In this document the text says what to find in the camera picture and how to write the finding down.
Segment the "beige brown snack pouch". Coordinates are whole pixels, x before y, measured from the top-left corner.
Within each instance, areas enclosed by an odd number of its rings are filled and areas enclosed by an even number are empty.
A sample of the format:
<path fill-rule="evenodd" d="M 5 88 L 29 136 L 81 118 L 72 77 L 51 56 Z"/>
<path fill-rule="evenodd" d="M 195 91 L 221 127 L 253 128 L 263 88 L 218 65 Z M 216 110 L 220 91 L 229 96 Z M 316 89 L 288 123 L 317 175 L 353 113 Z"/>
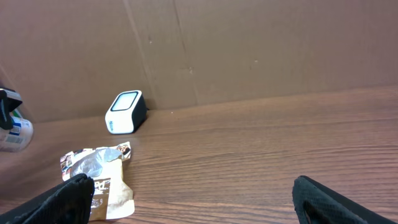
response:
<path fill-rule="evenodd" d="M 91 221 L 119 219 L 134 213 L 133 191 L 123 181 L 123 162 L 129 161 L 131 154 L 127 141 L 117 146 L 70 151 L 60 158 L 64 181 L 78 174 L 94 180 Z"/>

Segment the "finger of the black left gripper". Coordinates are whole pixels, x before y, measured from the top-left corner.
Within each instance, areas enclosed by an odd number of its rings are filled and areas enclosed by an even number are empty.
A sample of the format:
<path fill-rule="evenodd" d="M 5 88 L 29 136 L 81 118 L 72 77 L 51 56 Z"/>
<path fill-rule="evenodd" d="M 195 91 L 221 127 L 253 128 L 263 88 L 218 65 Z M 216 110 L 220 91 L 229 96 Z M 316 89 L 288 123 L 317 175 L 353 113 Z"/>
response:
<path fill-rule="evenodd" d="M 1 88 L 1 128 L 10 130 L 13 121 L 10 113 L 22 104 L 20 94 L 12 89 Z"/>

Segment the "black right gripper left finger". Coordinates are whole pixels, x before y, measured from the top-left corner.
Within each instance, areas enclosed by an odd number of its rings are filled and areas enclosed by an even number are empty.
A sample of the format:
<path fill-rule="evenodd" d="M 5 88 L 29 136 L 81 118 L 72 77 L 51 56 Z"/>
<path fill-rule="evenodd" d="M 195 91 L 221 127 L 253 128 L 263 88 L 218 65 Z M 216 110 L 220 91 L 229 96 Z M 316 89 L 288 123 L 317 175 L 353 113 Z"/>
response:
<path fill-rule="evenodd" d="M 5 224 L 87 224 L 94 180 L 78 174 L 1 215 Z"/>

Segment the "green lid jar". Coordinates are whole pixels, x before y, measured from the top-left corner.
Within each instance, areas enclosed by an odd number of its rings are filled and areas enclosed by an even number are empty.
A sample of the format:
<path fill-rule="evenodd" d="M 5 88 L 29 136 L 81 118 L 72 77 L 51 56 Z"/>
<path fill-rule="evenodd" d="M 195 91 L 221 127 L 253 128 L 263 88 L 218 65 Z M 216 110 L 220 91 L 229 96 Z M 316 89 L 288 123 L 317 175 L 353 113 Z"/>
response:
<path fill-rule="evenodd" d="M 1 151 L 22 151 L 31 142 L 33 133 L 34 127 L 29 120 L 1 111 Z"/>

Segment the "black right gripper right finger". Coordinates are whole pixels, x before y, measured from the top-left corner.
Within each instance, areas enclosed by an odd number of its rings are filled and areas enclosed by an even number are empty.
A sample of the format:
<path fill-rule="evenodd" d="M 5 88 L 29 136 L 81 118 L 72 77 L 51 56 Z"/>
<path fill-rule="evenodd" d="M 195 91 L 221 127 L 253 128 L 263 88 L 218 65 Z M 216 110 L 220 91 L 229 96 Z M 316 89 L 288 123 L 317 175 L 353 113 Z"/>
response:
<path fill-rule="evenodd" d="M 300 224 L 396 224 L 305 175 L 294 180 L 292 201 Z"/>

